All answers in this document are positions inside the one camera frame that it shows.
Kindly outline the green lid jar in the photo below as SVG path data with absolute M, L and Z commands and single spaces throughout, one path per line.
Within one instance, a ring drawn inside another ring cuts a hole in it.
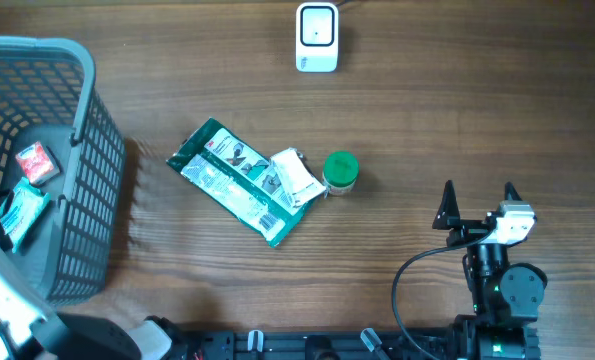
M 348 151 L 331 153 L 323 166 L 323 182 L 327 194 L 341 196 L 349 193 L 358 178 L 359 163 L 357 158 Z

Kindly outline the white small sachet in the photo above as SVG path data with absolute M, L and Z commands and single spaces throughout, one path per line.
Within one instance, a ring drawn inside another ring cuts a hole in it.
M 326 187 L 306 168 L 296 149 L 276 153 L 271 163 L 292 207 L 301 207 L 325 192 Z

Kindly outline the green 3M package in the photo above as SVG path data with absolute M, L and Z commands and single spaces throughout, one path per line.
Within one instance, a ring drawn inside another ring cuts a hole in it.
M 277 247 L 313 206 L 291 205 L 271 161 L 210 118 L 166 160 L 241 223 Z

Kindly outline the teal tissue pack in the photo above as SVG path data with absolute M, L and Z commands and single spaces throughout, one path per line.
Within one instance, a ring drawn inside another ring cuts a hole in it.
M 4 233 L 12 242 L 12 252 L 16 253 L 33 224 L 46 209 L 50 195 L 34 187 L 22 177 L 0 206 L 0 223 Z

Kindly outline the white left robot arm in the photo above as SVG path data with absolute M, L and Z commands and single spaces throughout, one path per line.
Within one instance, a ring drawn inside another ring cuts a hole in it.
M 125 330 L 97 317 L 61 313 L 9 261 L 0 224 L 0 359 L 168 359 L 175 346 L 161 319 Z

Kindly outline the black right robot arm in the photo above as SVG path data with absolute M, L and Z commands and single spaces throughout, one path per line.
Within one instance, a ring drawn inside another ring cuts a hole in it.
M 482 220 L 460 216 L 452 181 L 447 181 L 433 228 L 447 230 L 452 250 L 465 249 L 462 267 L 474 314 L 449 326 L 445 355 L 466 360 L 539 360 L 538 320 L 548 279 L 529 263 L 509 262 L 508 250 L 525 242 L 537 222 L 531 205 L 505 184 L 504 199 Z

